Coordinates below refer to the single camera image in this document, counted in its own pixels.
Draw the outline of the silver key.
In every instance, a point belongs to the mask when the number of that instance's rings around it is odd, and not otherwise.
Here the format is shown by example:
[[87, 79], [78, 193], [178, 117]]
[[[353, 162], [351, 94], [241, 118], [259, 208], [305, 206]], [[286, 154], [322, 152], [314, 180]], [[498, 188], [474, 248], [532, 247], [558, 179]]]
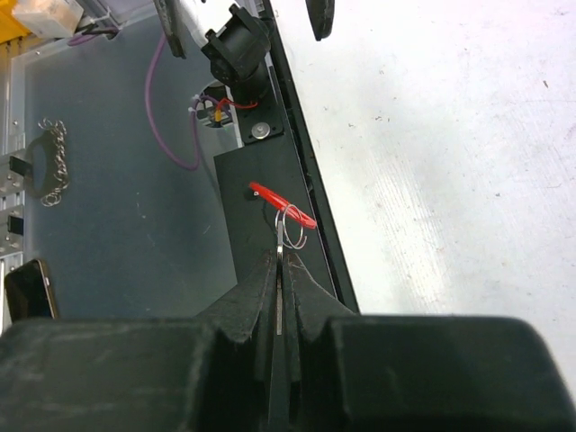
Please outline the silver key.
[[283, 334], [283, 265], [284, 265], [284, 225], [281, 220], [276, 222], [276, 318], [275, 333]]

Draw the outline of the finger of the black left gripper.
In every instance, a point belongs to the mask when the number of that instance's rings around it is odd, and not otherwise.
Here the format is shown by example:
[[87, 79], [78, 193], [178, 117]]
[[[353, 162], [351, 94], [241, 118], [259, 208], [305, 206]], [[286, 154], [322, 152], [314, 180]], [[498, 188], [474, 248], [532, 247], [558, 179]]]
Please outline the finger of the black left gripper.
[[306, 0], [306, 6], [316, 41], [326, 39], [332, 32], [335, 0]]
[[176, 0], [154, 0], [154, 6], [166, 36], [167, 44], [176, 58], [185, 58], [185, 46], [182, 41], [182, 18]]

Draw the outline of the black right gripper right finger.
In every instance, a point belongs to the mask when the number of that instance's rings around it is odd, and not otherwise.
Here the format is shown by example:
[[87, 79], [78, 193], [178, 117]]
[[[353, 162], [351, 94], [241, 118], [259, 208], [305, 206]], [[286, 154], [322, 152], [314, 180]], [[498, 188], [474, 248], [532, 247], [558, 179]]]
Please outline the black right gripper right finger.
[[359, 315], [289, 255], [300, 431], [572, 431], [575, 406], [521, 319]]

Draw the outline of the red key tag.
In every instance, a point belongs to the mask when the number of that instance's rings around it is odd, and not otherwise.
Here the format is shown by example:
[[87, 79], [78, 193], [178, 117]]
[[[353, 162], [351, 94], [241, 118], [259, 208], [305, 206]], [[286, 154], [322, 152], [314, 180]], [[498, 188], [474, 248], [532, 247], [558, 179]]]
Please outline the red key tag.
[[271, 204], [278, 211], [286, 211], [286, 215], [299, 223], [302, 227], [310, 230], [317, 228], [317, 222], [300, 208], [287, 201], [278, 193], [257, 183], [250, 182], [248, 187], [260, 198]]

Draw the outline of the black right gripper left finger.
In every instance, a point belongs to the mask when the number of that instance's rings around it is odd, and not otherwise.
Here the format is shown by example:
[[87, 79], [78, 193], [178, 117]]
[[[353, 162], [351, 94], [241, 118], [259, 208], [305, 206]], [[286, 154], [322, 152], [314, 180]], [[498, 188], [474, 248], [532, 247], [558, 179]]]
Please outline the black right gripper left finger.
[[28, 319], [1, 338], [4, 431], [252, 431], [276, 259], [190, 319]]

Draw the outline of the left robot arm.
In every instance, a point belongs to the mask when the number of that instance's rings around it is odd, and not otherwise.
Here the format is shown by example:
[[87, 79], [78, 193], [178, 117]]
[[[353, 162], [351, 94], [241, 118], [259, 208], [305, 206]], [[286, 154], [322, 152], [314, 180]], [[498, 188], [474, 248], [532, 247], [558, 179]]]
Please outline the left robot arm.
[[254, 16], [236, 1], [156, 1], [172, 54], [185, 57], [189, 34], [210, 61], [213, 77], [227, 86], [239, 104], [258, 102], [267, 93], [265, 57], [275, 23]]

